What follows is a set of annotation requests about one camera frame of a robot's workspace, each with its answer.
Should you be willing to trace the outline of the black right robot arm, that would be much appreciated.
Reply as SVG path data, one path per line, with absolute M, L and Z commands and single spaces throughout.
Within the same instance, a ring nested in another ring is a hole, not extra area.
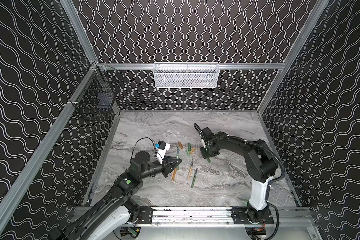
M 253 142 L 224 132 L 213 133 L 209 128 L 199 130 L 199 135 L 203 144 L 200 151 L 204 159 L 218 156 L 220 150 L 227 150 L 244 158 L 247 172 L 252 179 L 247 219 L 253 223 L 261 222 L 269 210 L 269 183 L 279 167 L 268 145 L 262 140 Z

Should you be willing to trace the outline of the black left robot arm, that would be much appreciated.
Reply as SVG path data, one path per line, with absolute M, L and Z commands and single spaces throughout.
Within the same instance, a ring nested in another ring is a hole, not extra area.
M 169 177 L 182 162 L 164 156 L 161 163 L 150 161 L 148 152 L 138 152 L 130 159 L 130 167 L 115 180 L 113 186 L 94 206 L 63 229 L 53 228 L 49 240 L 102 240 L 116 228 L 136 225 L 145 219 L 139 216 L 141 206 L 131 198 L 143 186 L 143 179 L 163 174 Z

